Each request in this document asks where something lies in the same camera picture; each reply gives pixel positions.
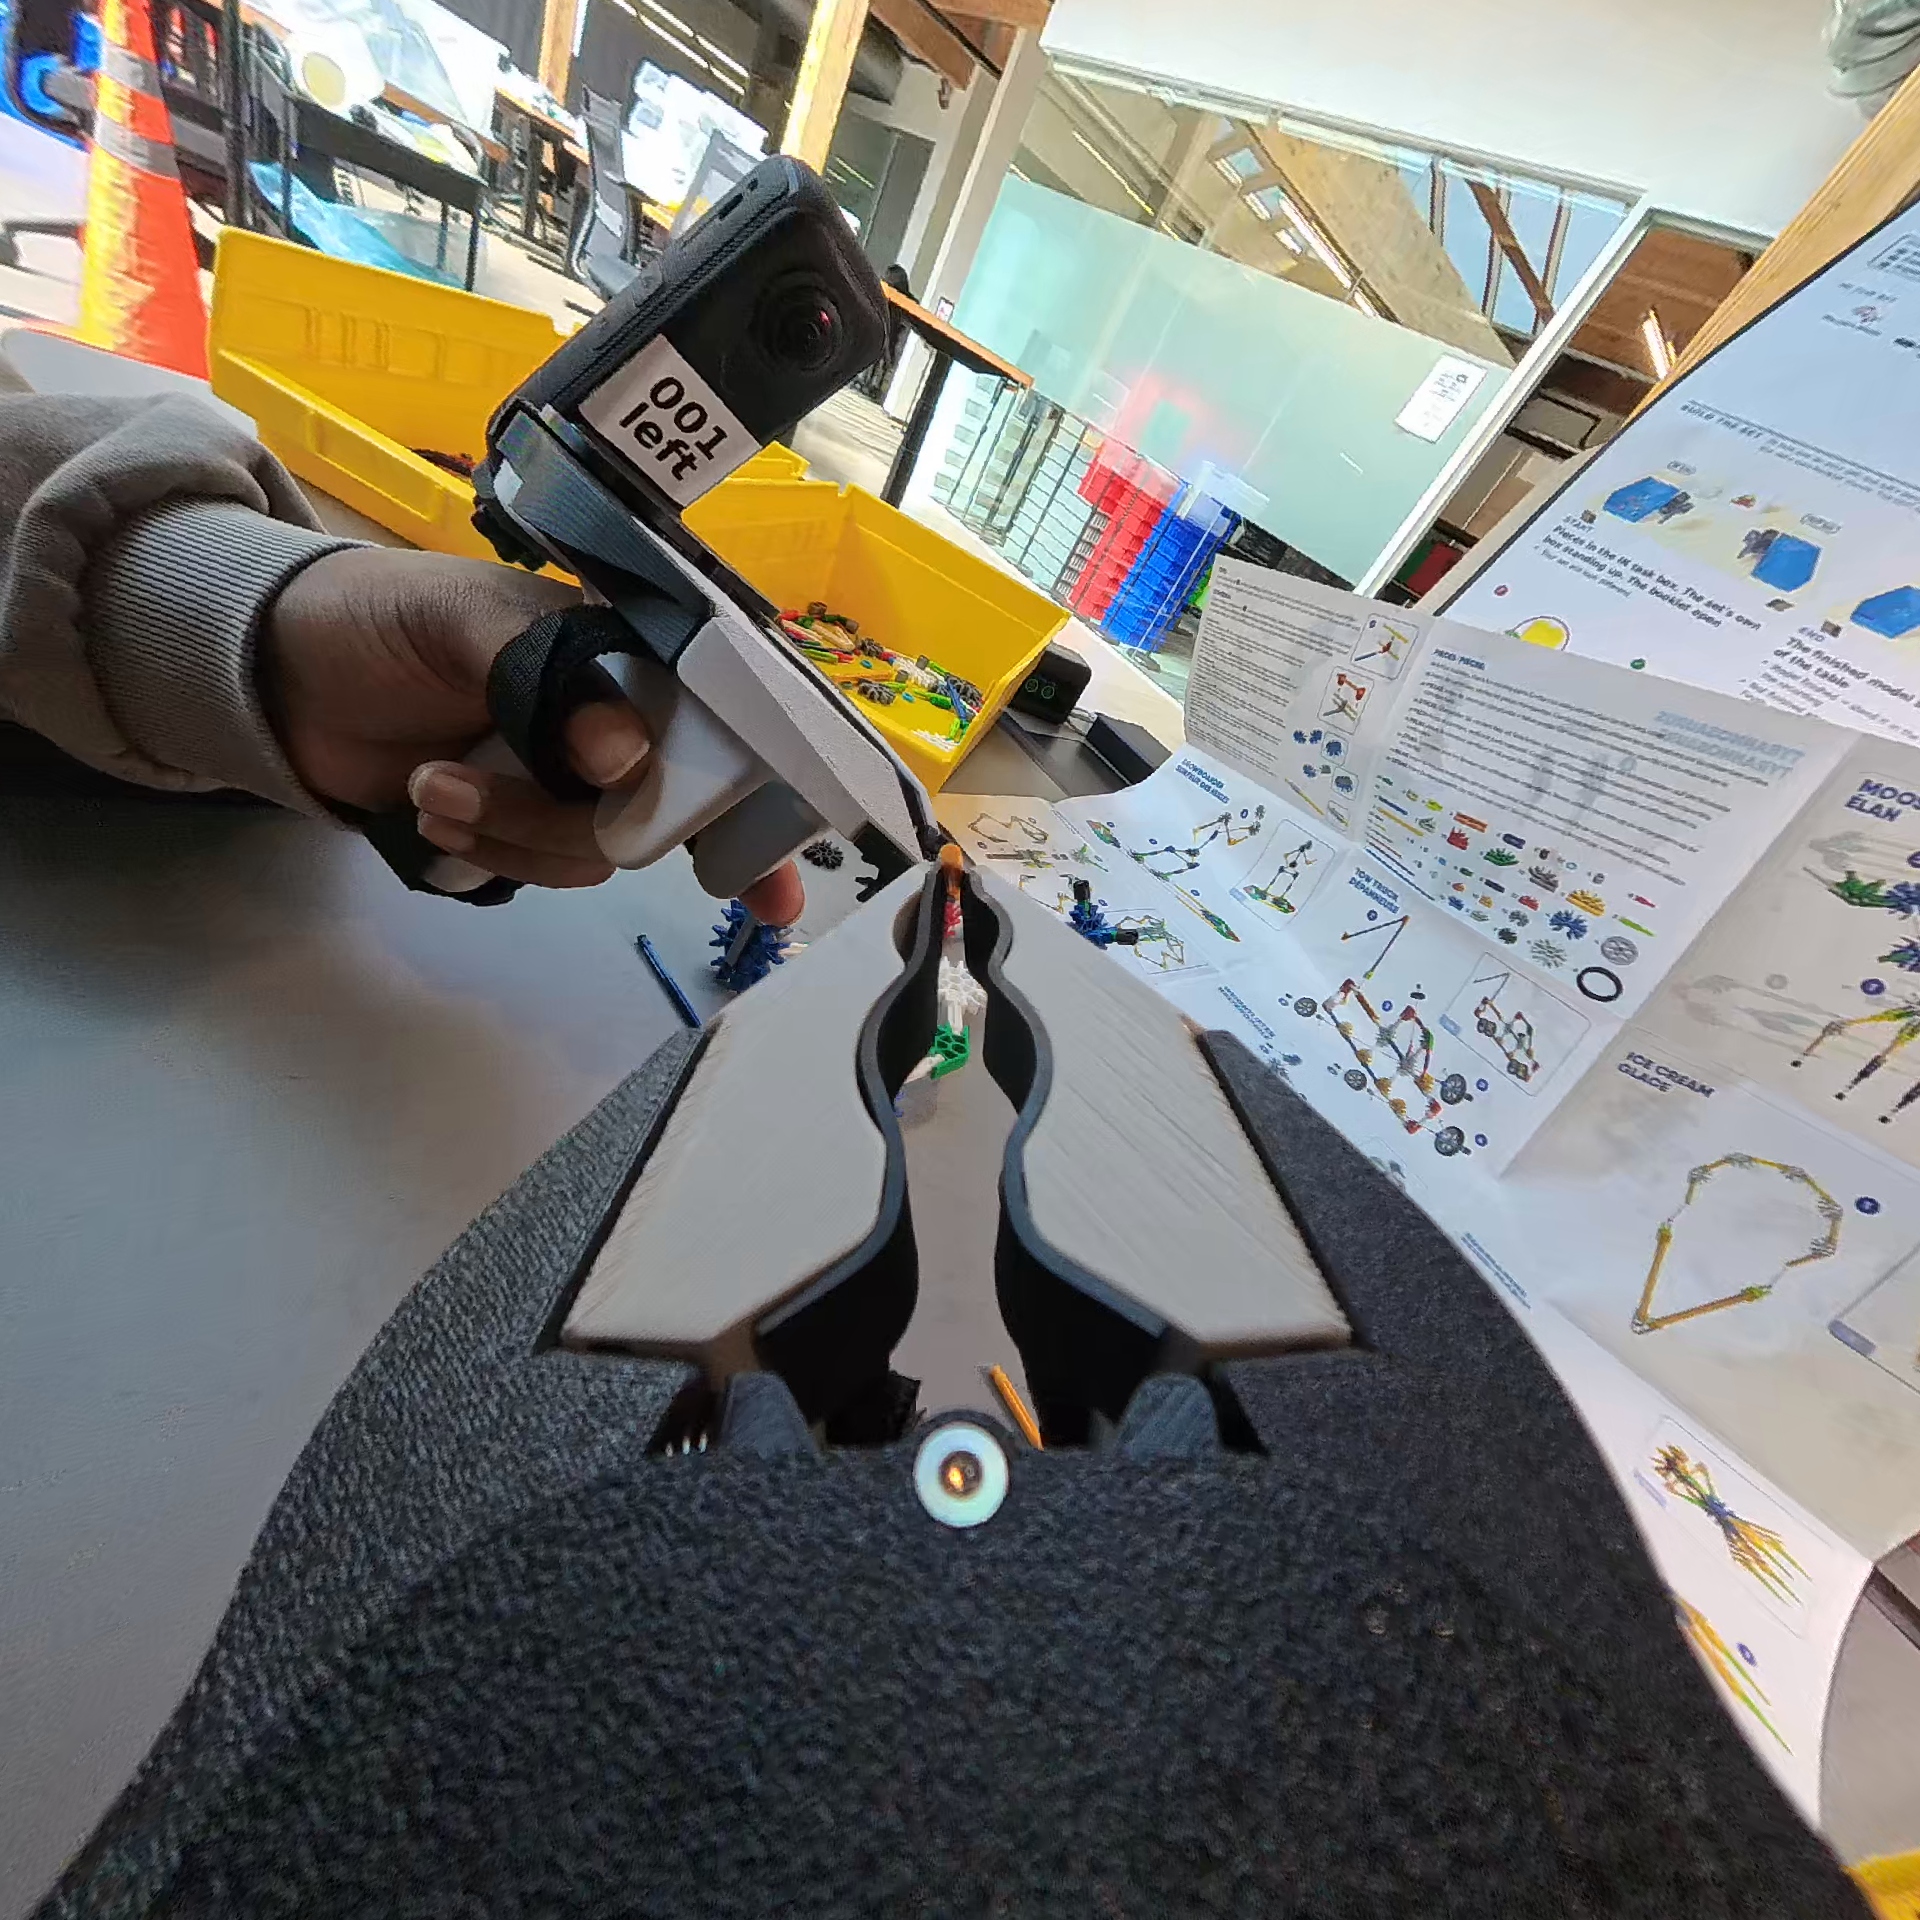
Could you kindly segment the wooden top table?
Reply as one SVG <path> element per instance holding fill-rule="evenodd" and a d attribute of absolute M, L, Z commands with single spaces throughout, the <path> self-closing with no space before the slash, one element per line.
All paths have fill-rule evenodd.
<path fill-rule="evenodd" d="M 891 283 L 883 289 L 891 314 L 896 314 L 909 332 L 928 348 L 928 371 L 915 397 L 915 406 L 906 420 L 902 439 L 893 465 L 886 470 L 879 499 L 891 508 L 902 508 L 907 484 L 920 459 L 928 429 L 943 396 L 946 377 L 954 367 L 974 373 L 976 377 L 994 377 L 1002 387 L 1028 390 L 1032 375 L 1020 371 L 983 343 L 972 340 L 965 332 L 943 317 L 931 314 L 920 301 L 901 292 Z"/>

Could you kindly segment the white instruction board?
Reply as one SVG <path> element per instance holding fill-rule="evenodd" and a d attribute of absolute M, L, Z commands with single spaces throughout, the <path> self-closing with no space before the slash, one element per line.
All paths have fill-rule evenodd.
<path fill-rule="evenodd" d="M 1918 740 L 1918 210 L 1678 377 L 1446 617 Z"/>

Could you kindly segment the stack of red bins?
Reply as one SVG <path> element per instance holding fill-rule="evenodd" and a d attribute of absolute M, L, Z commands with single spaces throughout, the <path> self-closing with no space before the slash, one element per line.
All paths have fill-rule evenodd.
<path fill-rule="evenodd" d="M 1092 450 L 1078 479 L 1078 495 L 1090 508 L 1088 526 L 1075 545 L 1066 596 L 1088 626 L 1101 626 L 1118 590 L 1181 492 L 1181 478 L 1118 436 L 1109 434 Z"/>

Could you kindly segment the pile of toy construction pieces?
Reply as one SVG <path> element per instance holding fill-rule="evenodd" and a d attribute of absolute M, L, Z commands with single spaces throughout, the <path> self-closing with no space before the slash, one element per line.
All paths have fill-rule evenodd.
<path fill-rule="evenodd" d="M 775 628 L 851 700 L 902 706 L 902 725 L 934 740 L 965 740 L 980 714 L 976 684 L 931 655 L 901 653 L 822 602 L 778 613 Z"/>

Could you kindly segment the background office chair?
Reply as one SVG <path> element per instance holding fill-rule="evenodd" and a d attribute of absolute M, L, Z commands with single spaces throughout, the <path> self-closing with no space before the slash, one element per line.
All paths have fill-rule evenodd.
<path fill-rule="evenodd" d="M 583 93 L 588 185 L 568 268 L 613 301 L 668 251 L 664 229 L 643 210 L 627 178 L 623 125 L 611 97 Z"/>

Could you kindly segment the orange traffic cone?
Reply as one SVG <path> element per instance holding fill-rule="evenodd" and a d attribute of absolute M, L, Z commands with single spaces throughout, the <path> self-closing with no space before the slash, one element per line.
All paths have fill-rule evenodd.
<path fill-rule="evenodd" d="M 207 308 L 152 9 L 102 3 L 72 338 L 186 377 L 207 375 Z"/>

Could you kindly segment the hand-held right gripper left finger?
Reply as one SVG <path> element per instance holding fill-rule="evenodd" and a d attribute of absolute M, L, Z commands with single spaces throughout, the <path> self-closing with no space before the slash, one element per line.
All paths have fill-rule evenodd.
<path fill-rule="evenodd" d="M 559 1343 L 780 1377 L 808 1421 L 879 1388 L 918 1299 L 896 1093 L 938 997 L 931 865 L 703 1033 L 583 1265 Z"/>

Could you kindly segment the flat black device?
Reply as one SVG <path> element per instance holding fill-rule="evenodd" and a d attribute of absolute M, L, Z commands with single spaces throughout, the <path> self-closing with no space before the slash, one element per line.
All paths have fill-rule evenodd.
<path fill-rule="evenodd" d="M 1032 761 L 1069 797 L 1100 797 L 1150 779 L 1172 754 L 1139 723 L 1078 710 L 1066 723 L 1042 723 L 1007 709 L 997 735 Z"/>

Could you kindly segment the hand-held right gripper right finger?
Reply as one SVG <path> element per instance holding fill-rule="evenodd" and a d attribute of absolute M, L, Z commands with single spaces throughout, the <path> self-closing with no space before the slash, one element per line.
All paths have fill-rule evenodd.
<path fill-rule="evenodd" d="M 1151 1377 L 1350 1347 L 1203 1033 L 1005 879 L 972 869 L 962 900 L 1012 1109 L 997 1302 L 1040 1429 L 1118 1425 Z"/>

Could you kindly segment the stack of blue bins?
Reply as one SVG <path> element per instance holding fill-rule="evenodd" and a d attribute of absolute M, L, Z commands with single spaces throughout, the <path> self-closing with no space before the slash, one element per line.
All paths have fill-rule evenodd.
<path fill-rule="evenodd" d="M 1242 526 L 1219 492 L 1221 484 L 1205 470 L 1166 506 L 1098 621 L 1107 641 L 1150 655 L 1162 649 L 1210 575 L 1216 551 Z"/>

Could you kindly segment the folded white instruction sheet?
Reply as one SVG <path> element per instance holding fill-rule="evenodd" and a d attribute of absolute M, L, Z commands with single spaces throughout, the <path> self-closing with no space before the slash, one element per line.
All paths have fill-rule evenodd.
<path fill-rule="evenodd" d="M 1528 1324 L 1734 1723 L 1916 1850 L 1916 750 L 1242 570 L 1140 782 L 938 810 Z"/>

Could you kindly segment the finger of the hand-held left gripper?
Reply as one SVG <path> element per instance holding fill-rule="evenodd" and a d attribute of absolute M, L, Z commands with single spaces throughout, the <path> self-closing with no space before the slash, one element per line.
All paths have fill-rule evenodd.
<path fill-rule="evenodd" d="M 924 785 L 813 663 L 730 598 L 679 655 L 679 684 L 749 761 L 749 791 L 687 839 L 696 869 L 778 869 L 826 830 L 878 846 L 883 869 L 938 852 Z"/>

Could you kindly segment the white paper sign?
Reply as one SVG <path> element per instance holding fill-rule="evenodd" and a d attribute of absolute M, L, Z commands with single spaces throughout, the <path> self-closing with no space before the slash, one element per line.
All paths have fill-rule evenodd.
<path fill-rule="evenodd" d="M 1416 441 L 1438 444 L 1478 396 L 1491 373 L 1498 373 L 1498 367 L 1472 357 L 1442 353 L 1400 405 L 1394 427 Z"/>

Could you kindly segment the multicolour toy construction model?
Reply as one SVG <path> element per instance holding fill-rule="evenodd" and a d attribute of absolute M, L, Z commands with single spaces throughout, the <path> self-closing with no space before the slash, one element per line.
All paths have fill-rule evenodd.
<path fill-rule="evenodd" d="M 714 1110 L 734 1102 L 746 1110 L 762 1102 L 780 1107 L 794 1099 L 806 1107 L 826 1098 L 830 1113 L 854 1118 L 856 1052 L 862 1041 L 872 1037 L 864 1022 L 885 1019 L 883 1003 L 893 990 L 902 990 L 902 1037 L 879 1046 L 879 1099 L 888 1099 L 906 1079 L 951 1069 L 954 1061 L 968 1055 L 959 1037 L 974 1036 L 984 1019 L 990 990 L 983 979 L 990 963 L 976 955 L 951 966 L 946 932 L 959 915 L 972 915 L 974 934 L 992 949 L 992 906 L 1010 907 L 1014 895 L 1005 889 L 990 895 L 984 878 L 968 865 L 959 884 L 949 889 L 938 858 L 853 907 L 836 926 L 811 929 L 804 951 L 781 939 L 786 971 L 725 1013 L 687 1059 L 687 1099 Z M 1035 909 L 1020 907 L 1014 931 L 1038 934 L 1038 957 L 1063 963 L 1063 980 L 1053 985 L 1058 998 L 1042 998 L 1032 988 L 1032 1005 L 1002 1005 L 1010 1019 L 1032 1025 L 1038 1046 L 1050 1043 L 1067 1054 L 1076 1036 L 1069 1019 L 1100 1002 L 1118 1011 L 1130 1030 L 1119 1041 L 1092 1041 L 1092 1068 L 1127 1071 L 1146 1085 L 1172 1083 L 1172 1061 L 1192 1055 L 1198 1030 L 1189 1019 L 1124 988 L 1110 969 L 1086 959 L 1066 934 L 1045 932 Z"/>

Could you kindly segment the grey desk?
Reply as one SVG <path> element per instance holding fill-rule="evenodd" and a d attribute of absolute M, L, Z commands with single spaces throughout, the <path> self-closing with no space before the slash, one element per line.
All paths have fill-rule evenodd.
<path fill-rule="evenodd" d="M 4 1914 L 1869 1915 L 1511 1309 L 1224 1033 L 1342 1351 L 940 1519 L 559 1322 L 702 1036 L 4 723 Z"/>

